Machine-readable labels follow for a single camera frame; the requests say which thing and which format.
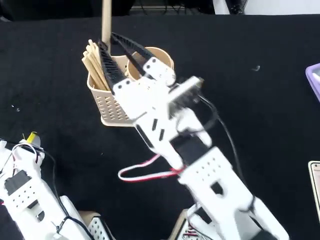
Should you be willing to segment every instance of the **white robotic arm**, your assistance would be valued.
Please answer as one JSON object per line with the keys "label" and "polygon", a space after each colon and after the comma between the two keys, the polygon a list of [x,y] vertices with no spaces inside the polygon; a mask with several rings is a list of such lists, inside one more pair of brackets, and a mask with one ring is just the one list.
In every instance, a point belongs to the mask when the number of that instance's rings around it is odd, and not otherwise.
{"label": "white robotic arm", "polygon": [[[106,50],[100,45],[102,56]],[[203,80],[193,76],[174,85],[174,71],[156,57],[145,55],[139,80],[123,78],[109,85],[148,147],[181,171],[179,182],[196,202],[188,211],[189,223],[212,240],[288,240],[264,203],[251,194],[220,150],[212,147],[206,127],[189,108],[199,100]],[[217,185],[222,192],[214,191]],[[204,209],[210,223],[197,215],[198,208]]]}
{"label": "white robotic arm", "polygon": [[68,197],[56,196],[41,179],[40,166],[45,151],[40,147],[39,137],[34,133],[30,136],[28,140],[36,141],[22,140],[12,150],[6,148],[6,141],[0,140],[0,166],[3,166],[0,174],[0,199],[23,238],[112,240],[110,232],[104,228],[99,218],[92,219],[85,226]]}

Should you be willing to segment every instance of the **paper cup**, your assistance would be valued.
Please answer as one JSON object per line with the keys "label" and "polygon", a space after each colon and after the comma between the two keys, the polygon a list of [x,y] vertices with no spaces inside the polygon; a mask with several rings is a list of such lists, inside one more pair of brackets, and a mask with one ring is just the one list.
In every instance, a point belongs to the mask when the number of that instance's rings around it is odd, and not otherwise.
{"label": "paper cup", "polygon": [[[174,65],[174,61],[171,59],[171,57],[169,56],[169,54],[157,47],[153,47],[153,46],[147,46],[146,49],[148,49],[151,53],[154,54],[154,56],[159,59],[161,62],[163,62],[164,64],[166,64],[168,67],[174,69],[175,65]],[[137,52],[134,52],[132,54],[132,56],[135,56],[135,59],[139,62],[139,60],[143,60],[142,56],[140,56]],[[138,70],[135,68],[135,66],[132,64],[132,62],[130,62],[128,60],[127,64],[126,64],[126,75],[133,80],[138,80],[140,79],[140,73],[138,72]]]}

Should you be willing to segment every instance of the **plastic basket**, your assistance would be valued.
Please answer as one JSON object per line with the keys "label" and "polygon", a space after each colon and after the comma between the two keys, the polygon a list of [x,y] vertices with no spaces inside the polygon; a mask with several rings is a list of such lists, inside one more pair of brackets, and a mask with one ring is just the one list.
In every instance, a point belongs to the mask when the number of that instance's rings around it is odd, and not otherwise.
{"label": "plastic basket", "polygon": [[[153,52],[153,49],[156,51],[163,51],[162,49],[156,48],[156,47],[147,47],[147,49]],[[129,65],[129,60],[127,56],[112,56],[112,59],[116,61],[118,66],[120,67],[121,71],[128,76],[129,78],[132,78],[135,80],[131,74],[129,74],[127,65]],[[171,67],[174,68],[174,61],[170,58],[168,63],[166,63]],[[133,121],[128,118],[125,111],[122,109],[122,107],[118,104],[118,102],[114,99],[111,91],[105,91],[105,90],[99,90],[95,88],[94,82],[88,74],[88,78],[86,81],[87,87],[90,89],[94,101],[100,111],[101,114],[101,122],[102,124],[110,127],[133,127]]]}

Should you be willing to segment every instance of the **purple object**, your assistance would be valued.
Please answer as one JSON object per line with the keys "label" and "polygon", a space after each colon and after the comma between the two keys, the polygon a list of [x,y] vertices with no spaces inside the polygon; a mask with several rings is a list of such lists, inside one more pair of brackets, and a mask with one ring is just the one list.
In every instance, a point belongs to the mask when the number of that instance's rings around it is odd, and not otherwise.
{"label": "purple object", "polygon": [[320,101],[320,63],[308,66],[305,70],[305,75],[308,78],[316,97]]}

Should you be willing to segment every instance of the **black tablecloth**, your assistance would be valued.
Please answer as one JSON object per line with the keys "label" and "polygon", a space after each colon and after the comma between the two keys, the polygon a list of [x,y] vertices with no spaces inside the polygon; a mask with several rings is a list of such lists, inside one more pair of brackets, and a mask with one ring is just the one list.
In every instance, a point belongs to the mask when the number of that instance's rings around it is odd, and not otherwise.
{"label": "black tablecloth", "polygon": [[[293,240],[320,236],[308,173],[308,162],[320,160],[320,103],[305,76],[320,62],[319,21],[320,15],[112,19],[113,31],[166,50],[178,77],[205,79],[203,92],[234,138],[250,190]],[[57,158],[59,192],[78,210],[101,213],[118,240],[165,239],[193,201],[176,178],[118,180],[119,169],[152,153],[134,129],[100,122],[81,63],[100,28],[98,18],[0,24],[0,136],[18,141],[38,132]],[[198,108],[205,117],[207,109]],[[210,134],[234,164],[221,127]],[[51,186],[52,163],[42,166]],[[168,167],[159,160],[136,174]],[[0,211],[1,238],[13,238]]]}

